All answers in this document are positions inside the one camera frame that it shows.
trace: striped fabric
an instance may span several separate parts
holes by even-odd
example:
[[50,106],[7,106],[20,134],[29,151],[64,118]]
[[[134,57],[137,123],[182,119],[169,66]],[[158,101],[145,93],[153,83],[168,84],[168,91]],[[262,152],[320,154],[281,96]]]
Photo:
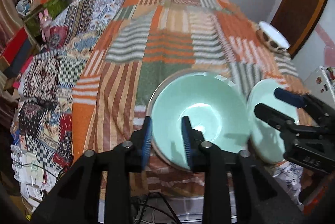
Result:
[[294,67],[289,53],[286,51],[282,53],[275,53],[274,61],[277,63],[280,73],[298,77],[298,73]]
[[[86,149],[113,149],[140,129],[155,89],[182,69],[215,71],[245,97],[264,78],[302,92],[289,56],[261,44],[256,26],[228,0],[125,0],[73,89],[75,159]],[[146,172],[130,175],[133,195],[203,195],[204,181],[153,150]]]

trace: pink toy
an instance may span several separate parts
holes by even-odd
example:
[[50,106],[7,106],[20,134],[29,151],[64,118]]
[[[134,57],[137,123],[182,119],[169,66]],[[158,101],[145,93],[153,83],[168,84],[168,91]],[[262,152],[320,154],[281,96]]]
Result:
[[42,33],[42,40],[44,42],[48,42],[50,38],[50,25],[52,22],[52,18],[49,15],[49,12],[47,9],[44,10],[44,15],[42,12],[39,13],[39,19],[41,21],[41,33]]

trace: black cable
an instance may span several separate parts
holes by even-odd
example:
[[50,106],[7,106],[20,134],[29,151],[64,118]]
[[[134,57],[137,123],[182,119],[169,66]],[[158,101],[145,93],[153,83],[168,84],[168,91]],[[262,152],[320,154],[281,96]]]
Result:
[[176,220],[173,218],[172,215],[169,215],[168,213],[164,212],[164,211],[161,210],[161,209],[158,209],[158,208],[156,208],[156,207],[154,207],[154,206],[147,205],[147,204],[144,205],[143,203],[140,203],[140,204],[138,204],[138,205],[142,205],[142,206],[144,206],[144,207],[149,207],[149,208],[152,208],[152,209],[154,209],[154,210],[157,210],[157,211],[161,212],[162,214],[165,214],[166,216],[168,216],[169,218],[171,218],[174,222],[176,222]]
[[62,175],[66,173],[65,168],[66,167],[64,167],[61,171],[59,171],[58,176],[56,178],[56,183],[61,179]]
[[142,210],[141,210],[140,218],[138,219],[137,223],[141,223],[141,221],[142,221],[142,218],[143,218],[143,215],[144,215],[144,210],[145,210],[145,207],[146,207],[146,205],[147,205],[147,203],[148,203],[148,199],[149,199],[149,196],[150,196],[150,195],[151,195],[151,193],[149,193],[149,194],[147,195],[146,199],[145,199],[145,202],[144,202],[143,207],[142,207]]
[[44,171],[48,172],[50,175],[54,176],[57,179],[57,177],[54,174],[52,174],[49,170],[46,170],[44,167],[41,167],[41,166],[39,166],[37,164],[32,164],[32,163],[30,163],[30,164],[21,164],[20,162],[17,162],[17,161],[13,161],[13,162],[18,163],[21,166],[28,166],[28,165],[29,166],[32,166],[32,165],[37,166],[37,167],[43,169]]
[[160,192],[157,192],[157,193],[158,193],[158,195],[160,195],[160,197],[165,202],[166,206],[169,208],[170,212],[172,213],[173,217],[175,218],[176,223],[177,224],[182,224],[181,221],[179,220],[178,216],[175,214],[175,211],[172,209],[172,207],[170,206],[170,204],[166,200],[166,198]]

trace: stuffed animal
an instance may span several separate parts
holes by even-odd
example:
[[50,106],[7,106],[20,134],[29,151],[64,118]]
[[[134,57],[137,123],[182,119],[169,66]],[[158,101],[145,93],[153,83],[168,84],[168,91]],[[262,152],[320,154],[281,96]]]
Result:
[[42,12],[39,13],[39,19],[41,21],[41,33],[42,33],[42,40],[44,42],[48,42],[50,39],[50,25],[52,22],[52,18],[49,15],[49,12],[47,9],[44,10],[44,15]]
[[16,5],[17,12],[25,17],[29,11],[30,4],[28,0],[20,0]]

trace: checkered fabric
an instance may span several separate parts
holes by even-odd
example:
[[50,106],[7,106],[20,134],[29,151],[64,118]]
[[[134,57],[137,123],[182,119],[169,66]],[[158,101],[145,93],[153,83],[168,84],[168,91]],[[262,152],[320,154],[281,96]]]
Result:
[[58,71],[58,82],[60,85],[74,86],[84,68],[85,61],[77,61],[70,58],[62,58]]
[[26,134],[26,146],[28,152],[34,153],[34,141],[30,134]]
[[37,161],[46,167],[59,169],[60,167],[54,164],[52,160],[52,153],[53,151],[44,146],[41,141],[37,139],[35,140],[35,155]]

